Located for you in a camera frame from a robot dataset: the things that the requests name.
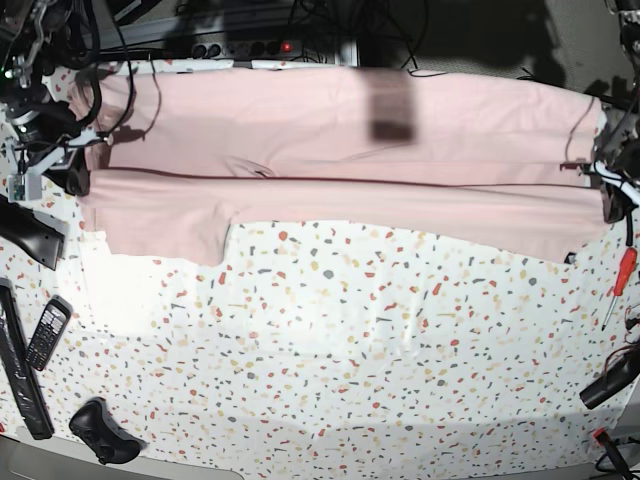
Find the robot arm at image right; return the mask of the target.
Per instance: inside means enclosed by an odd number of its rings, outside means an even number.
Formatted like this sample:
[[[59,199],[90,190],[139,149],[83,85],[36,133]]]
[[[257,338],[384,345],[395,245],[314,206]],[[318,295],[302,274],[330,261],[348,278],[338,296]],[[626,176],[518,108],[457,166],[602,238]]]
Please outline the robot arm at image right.
[[[620,50],[628,62],[628,78],[615,77],[610,95],[604,98],[609,124],[595,156],[604,220],[613,224],[639,208],[639,3],[606,1],[604,5],[615,18]]]

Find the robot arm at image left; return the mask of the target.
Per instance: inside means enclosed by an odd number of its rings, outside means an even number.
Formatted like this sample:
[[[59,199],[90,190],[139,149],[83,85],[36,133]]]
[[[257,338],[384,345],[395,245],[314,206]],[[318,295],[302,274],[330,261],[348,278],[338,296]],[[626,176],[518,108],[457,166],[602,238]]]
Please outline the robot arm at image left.
[[[4,1],[1,4],[1,113],[10,129],[8,199],[38,200],[48,178],[67,194],[90,189],[84,151],[101,141],[93,128],[102,105],[97,75],[100,35],[91,1]],[[59,67],[78,71],[92,103],[77,117],[43,80]]]

